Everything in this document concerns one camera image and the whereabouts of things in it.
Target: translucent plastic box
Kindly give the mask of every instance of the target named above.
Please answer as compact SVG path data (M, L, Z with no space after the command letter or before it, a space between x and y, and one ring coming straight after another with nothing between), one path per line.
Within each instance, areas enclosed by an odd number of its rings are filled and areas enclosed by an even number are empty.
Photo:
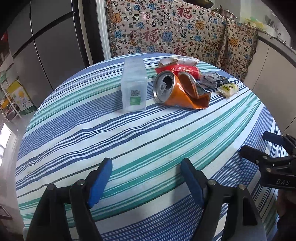
M125 58L121 76L122 104L125 111L146 109L147 81L144 60L139 57Z

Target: patterned cloth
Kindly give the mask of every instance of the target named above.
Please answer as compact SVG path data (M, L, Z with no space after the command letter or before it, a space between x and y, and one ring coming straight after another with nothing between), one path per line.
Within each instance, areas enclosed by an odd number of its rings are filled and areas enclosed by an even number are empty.
M113 56L191 56L244 80L257 45L256 28L186 2L107 0L107 12Z
M148 74L146 110L122 112L119 56L75 74L52 92L36 111L23 137L16 165L19 208L29 226L46 186L73 184L98 167L104 157L113 172L102 199L91 209L106 240L189 240L201 217L180 174L188 157L195 168L223 185L245 184L253 196L267 233L276 219L276 190L259 185L258 167L239 156L248 144L272 157L283 148L262 140L264 131L279 134L258 97L226 72L204 62L201 72L216 71L239 85L226 100L215 89L204 110L155 102L153 79L160 59L169 54L139 54ZM226 218L223 205L216 238ZM71 235L78 239L69 205Z

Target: can opening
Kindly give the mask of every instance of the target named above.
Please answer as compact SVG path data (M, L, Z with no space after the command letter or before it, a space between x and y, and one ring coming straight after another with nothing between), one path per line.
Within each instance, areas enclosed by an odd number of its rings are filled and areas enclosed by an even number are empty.
M166 89L170 89L173 86L173 79L171 76L164 77L163 82L166 83Z

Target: round table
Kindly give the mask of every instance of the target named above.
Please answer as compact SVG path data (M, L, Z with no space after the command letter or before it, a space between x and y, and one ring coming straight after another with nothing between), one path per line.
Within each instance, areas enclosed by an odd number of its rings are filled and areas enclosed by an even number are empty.
M144 112L124 113L120 77L125 58L112 58L81 70L38 108L23 137L16 165L16 190L25 226L29 226L46 186L84 179L105 157L113 172L103 197L91 213L104 240L189 240L202 209L180 174L188 157L196 169L222 185L248 187L267 233L276 219L276 190L259 185L258 167L239 156L247 144L272 157L282 147L261 134L280 134L271 114L242 82L204 62L201 72L217 72L238 84L239 94L225 99L215 89L204 110L165 106L152 92L160 59L169 54L138 54L148 74ZM221 238L227 207L223 205L216 239ZM70 206L66 213L73 239Z

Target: can pull tab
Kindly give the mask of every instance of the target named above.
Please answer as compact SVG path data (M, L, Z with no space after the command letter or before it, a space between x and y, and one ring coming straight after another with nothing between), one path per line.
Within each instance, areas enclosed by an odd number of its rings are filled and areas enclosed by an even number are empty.
M162 95L163 92L165 91L165 89L166 89L166 83L162 82L160 87L159 87L159 95Z

